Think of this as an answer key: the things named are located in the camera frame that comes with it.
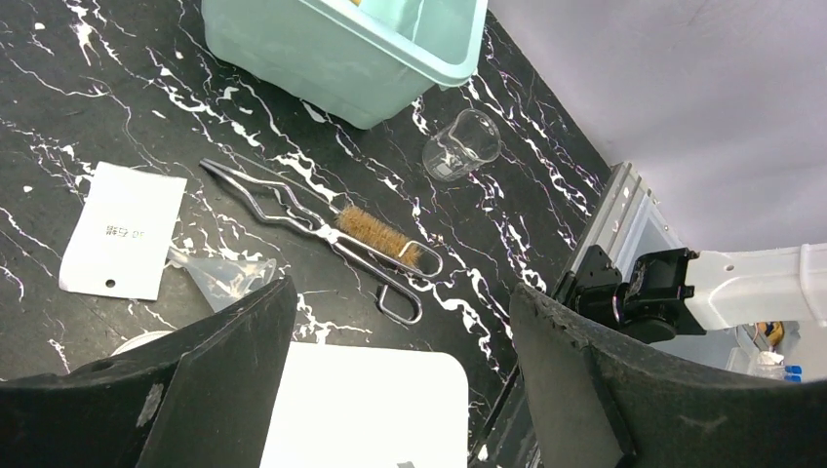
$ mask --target transparent glass cup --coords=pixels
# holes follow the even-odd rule
[[[479,110],[465,109],[425,143],[422,163],[432,177],[450,182],[496,159],[501,144],[491,117]]]

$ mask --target white cutting board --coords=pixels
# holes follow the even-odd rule
[[[443,353],[291,343],[266,468],[465,467],[468,379]]]

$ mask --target white paper tag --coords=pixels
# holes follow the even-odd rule
[[[60,264],[71,293],[157,300],[186,179],[98,163]]]

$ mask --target brown bristle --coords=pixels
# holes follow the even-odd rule
[[[411,239],[352,205],[338,214],[336,226],[352,237],[410,267],[416,268],[419,257],[422,255],[419,247],[410,246],[405,254],[399,257],[399,252]]]

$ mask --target light green plastic container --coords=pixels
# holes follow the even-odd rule
[[[203,0],[220,59],[369,129],[477,67],[488,0]]]

